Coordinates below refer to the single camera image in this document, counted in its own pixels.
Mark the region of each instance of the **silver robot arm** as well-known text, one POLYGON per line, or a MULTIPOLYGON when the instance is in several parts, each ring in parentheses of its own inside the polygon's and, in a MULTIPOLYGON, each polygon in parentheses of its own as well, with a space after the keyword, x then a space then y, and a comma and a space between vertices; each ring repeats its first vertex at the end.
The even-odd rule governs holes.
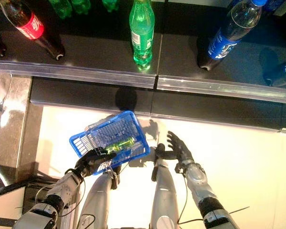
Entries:
POLYGON ((115 156, 115 153, 108 155, 107 151, 102 148, 87 152, 78 160, 75 169, 68 169, 65 175, 48 191, 46 197, 17 220, 13 229, 54 229, 58 214, 71 201, 84 177, 93 174, 101 163, 115 156))
POLYGON ((175 171, 183 174, 207 229, 239 229, 209 186, 204 169, 195 163, 192 153, 174 133, 168 132, 169 147, 178 159, 175 171))

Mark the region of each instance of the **green bottle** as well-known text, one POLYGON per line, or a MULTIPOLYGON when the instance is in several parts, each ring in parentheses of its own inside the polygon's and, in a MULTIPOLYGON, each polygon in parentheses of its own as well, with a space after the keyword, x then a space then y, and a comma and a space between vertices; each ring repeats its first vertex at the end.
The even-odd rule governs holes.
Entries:
POLYGON ((130 148, 134 145, 134 138, 129 137, 124 141, 118 142, 116 144, 107 146, 105 149, 107 150, 108 154, 111 154, 112 152, 120 152, 123 149, 130 148))
POLYGON ((71 3, 78 14, 88 14, 91 8, 90 0, 71 0, 71 3))
POLYGON ((147 66, 153 57, 154 13, 150 0, 134 0, 129 15, 133 43, 133 59, 140 66, 147 66))
POLYGON ((49 0, 56 14, 61 18, 71 17, 72 6, 68 0, 49 0))
POLYGON ((119 0, 102 0, 102 2, 109 13, 119 9, 119 0))

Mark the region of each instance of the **red bottle label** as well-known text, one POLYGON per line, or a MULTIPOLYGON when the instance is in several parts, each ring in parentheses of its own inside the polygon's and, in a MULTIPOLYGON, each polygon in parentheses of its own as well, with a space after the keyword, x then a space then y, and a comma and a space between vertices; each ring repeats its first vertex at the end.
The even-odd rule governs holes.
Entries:
POLYGON ((21 27, 16 27, 20 32, 24 34, 30 40, 34 40, 42 36, 44 26, 41 21, 32 13, 30 21, 21 27))

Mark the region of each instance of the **blue basket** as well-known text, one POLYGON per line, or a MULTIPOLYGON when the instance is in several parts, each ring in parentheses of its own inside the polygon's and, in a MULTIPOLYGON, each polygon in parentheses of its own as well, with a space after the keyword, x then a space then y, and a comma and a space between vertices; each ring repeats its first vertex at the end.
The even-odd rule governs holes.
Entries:
POLYGON ((94 175, 97 175, 105 171, 109 165, 114 168, 124 162, 141 158, 150 153, 145 135, 134 113, 125 111, 110 119, 101 120, 88 126, 85 132, 72 136, 69 142, 77 155, 82 157, 91 149, 106 148, 129 137, 134 138, 135 144, 118 152, 110 164, 102 163, 94 173, 94 175))

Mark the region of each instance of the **bottle cap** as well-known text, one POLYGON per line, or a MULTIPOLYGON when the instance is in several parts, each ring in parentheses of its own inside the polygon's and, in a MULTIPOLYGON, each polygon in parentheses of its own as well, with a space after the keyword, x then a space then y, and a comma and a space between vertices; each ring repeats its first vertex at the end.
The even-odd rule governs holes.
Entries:
POLYGON ((256 6, 264 6, 268 0, 251 0, 253 4, 256 6))

